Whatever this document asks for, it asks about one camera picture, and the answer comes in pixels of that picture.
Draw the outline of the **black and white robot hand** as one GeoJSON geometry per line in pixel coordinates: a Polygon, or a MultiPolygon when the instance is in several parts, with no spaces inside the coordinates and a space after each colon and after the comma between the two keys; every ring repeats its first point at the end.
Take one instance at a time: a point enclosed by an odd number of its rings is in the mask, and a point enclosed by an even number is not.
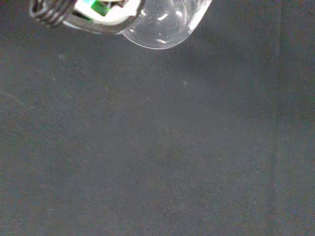
{"type": "Polygon", "coordinates": [[[144,0],[31,0],[29,14],[47,28],[64,24],[96,34],[120,34],[144,5],[144,0]]]}

